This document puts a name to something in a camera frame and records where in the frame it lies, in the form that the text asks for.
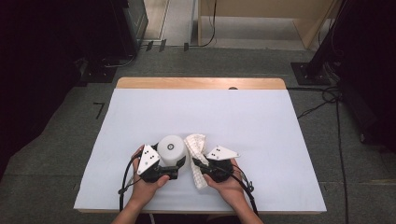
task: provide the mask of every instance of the hand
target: hand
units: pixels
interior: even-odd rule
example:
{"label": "hand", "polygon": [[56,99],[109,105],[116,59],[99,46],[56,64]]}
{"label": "hand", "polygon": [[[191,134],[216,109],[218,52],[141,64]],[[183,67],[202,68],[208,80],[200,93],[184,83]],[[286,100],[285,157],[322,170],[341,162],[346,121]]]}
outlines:
{"label": "hand", "polygon": [[[235,159],[231,159],[231,164],[238,167]],[[234,170],[233,175],[235,175],[239,180],[242,179],[239,170]],[[204,175],[204,179],[207,185],[216,189],[224,201],[231,207],[234,207],[236,204],[241,203],[242,201],[246,201],[244,190],[232,177],[229,177],[226,181],[220,183],[216,183],[209,175]]]}
{"label": "hand", "polygon": [[[136,151],[136,153],[139,153],[141,150],[143,150],[143,148],[144,146],[141,146]],[[154,194],[157,191],[157,189],[165,185],[170,177],[169,175],[164,175],[160,179],[158,179],[157,182],[155,183],[147,183],[144,180],[140,179],[140,176],[136,173],[138,164],[139,164],[139,160],[138,159],[134,160],[133,165],[134,165],[135,184],[130,202],[136,203],[143,208],[154,197]]]}

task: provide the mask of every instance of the center hole of roll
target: center hole of roll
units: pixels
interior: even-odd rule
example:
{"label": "center hole of roll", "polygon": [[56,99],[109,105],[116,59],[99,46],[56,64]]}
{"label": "center hole of roll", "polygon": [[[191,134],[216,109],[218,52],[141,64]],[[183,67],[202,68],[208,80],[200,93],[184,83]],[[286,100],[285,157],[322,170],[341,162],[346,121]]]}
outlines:
{"label": "center hole of roll", "polygon": [[169,149],[169,150],[172,150],[172,149],[174,149],[174,148],[175,148],[175,146],[174,146],[173,144],[169,144],[169,145],[168,145],[168,149]]}

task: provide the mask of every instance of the person's right hand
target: person's right hand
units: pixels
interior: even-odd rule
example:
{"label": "person's right hand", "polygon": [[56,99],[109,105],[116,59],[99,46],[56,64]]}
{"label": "person's right hand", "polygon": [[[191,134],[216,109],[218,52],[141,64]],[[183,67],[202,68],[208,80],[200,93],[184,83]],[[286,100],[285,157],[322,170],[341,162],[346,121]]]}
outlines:
{"label": "person's right hand", "polygon": [[[239,167],[235,159],[231,159],[231,164]],[[237,170],[237,168],[233,171],[233,175],[235,175],[239,180],[242,178],[240,171]],[[216,183],[209,175],[204,175],[204,179],[207,185],[216,189],[223,200],[231,207],[241,203],[241,201],[246,201],[244,190],[242,189],[241,185],[232,177],[229,177],[226,181],[220,183]]]}

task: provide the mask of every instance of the person's left hand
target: person's left hand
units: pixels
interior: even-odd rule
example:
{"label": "person's left hand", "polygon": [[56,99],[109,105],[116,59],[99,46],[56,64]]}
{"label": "person's left hand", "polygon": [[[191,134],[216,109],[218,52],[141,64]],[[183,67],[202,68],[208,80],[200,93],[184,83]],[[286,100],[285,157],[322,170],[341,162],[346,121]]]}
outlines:
{"label": "person's left hand", "polygon": [[[143,150],[144,146],[141,146],[136,153]],[[134,160],[134,189],[132,192],[131,199],[129,200],[130,203],[135,203],[143,208],[151,199],[154,197],[155,192],[157,189],[161,188],[166,182],[169,180],[169,175],[164,175],[160,179],[157,180],[155,183],[147,183],[143,179],[140,179],[140,176],[136,173],[137,167],[139,164],[139,159]]]}

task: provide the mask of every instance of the forearm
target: forearm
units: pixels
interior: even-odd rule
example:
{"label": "forearm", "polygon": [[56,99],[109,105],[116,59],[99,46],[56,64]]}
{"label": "forearm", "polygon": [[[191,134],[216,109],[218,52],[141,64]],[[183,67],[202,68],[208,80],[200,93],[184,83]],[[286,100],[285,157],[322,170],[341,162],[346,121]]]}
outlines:
{"label": "forearm", "polygon": [[242,224],[262,224],[262,220],[256,216],[245,199],[234,202],[230,204],[230,206],[233,208]]}
{"label": "forearm", "polygon": [[143,206],[129,201],[112,224],[134,224]]}

